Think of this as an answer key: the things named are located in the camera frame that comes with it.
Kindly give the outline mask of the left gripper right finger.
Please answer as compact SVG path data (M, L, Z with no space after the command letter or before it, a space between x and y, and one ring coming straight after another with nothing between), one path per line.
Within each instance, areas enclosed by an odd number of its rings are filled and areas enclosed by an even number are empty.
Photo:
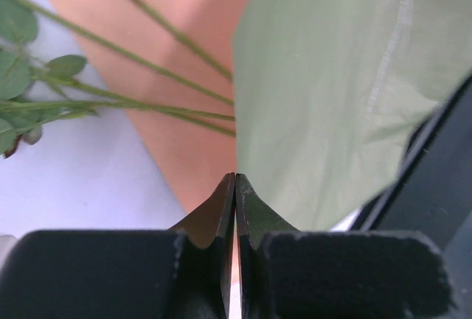
M235 181L244 318L452 318L439 249L405 231L299 231Z

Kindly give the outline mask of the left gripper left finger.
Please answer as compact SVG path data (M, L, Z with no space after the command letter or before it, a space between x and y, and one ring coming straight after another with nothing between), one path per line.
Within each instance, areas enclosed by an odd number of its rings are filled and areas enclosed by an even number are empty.
M40 230L1 269L3 318L227 318L235 175L167 230Z

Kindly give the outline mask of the green wrapping paper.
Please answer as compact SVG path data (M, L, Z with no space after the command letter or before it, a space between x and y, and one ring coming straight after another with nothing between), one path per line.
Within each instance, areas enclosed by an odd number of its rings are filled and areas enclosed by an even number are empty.
M318 231L397 176L471 71L471 0L249 0L233 37L237 168Z

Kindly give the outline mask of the orange wrapping paper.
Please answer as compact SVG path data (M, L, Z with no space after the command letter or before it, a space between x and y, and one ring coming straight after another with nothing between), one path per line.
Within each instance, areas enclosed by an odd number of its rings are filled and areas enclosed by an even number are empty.
M234 130L231 39L247 0L50 0L60 17L130 52L78 43L117 94L209 113ZM185 211L236 168L235 139L150 111L129 117Z

